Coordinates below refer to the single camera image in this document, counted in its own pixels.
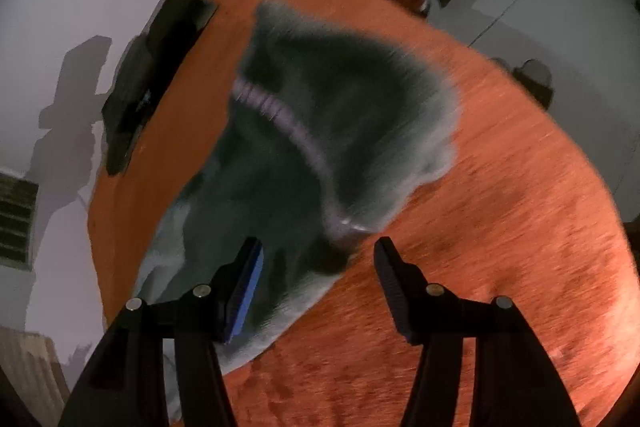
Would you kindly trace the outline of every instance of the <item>metal screw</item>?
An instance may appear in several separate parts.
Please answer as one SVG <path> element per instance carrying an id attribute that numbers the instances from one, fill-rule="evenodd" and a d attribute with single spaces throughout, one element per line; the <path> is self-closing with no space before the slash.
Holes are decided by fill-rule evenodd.
<path id="1" fill-rule="evenodd" d="M 495 303 L 497 304 L 498 308 L 502 308 L 503 310 L 508 310 L 513 306 L 513 301 L 510 298 L 504 296 L 500 296 L 495 299 Z"/>
<path id="2" fill-rule="evenodd" d="M 208 284 L 200 284 L 193 289 L 193 294 L 202 299 L 211 293 L 211 286 Z"/>
<path id="3" fill-rule="evenodd" d="M 139 299 L 138 297 L 129 299 L 126 304 L 127 310 L 130 312 L 140 309 L 140 306 L 142 306 L 142 299 Z"/>
<path id="4" fill-rule="evenodd" d="M 444 288 L 439 284 L 431 283 L 427 285 L 427 293 L 431 297 L 440 297 L 444 294 Z"/>

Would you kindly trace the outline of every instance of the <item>gray cloth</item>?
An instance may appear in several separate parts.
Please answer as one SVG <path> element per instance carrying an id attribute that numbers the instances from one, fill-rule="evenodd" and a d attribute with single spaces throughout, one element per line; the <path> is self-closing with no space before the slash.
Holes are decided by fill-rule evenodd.
<path id="1" fill-rule="evenodd" d="M 417 185 L 449 170 L 456 122 L 452 89 L 428 65 L 279 2 L 258 7 L 238 75 L 226 129 L 162 217 L 134 290 L 177 299 L 258 237 L 264 267 L 244 328 L 216 346 L 223 373 L 318 302 L 353 237 L 380 231 Z M 169 342 L 165 359 L 175 418 Z"/>

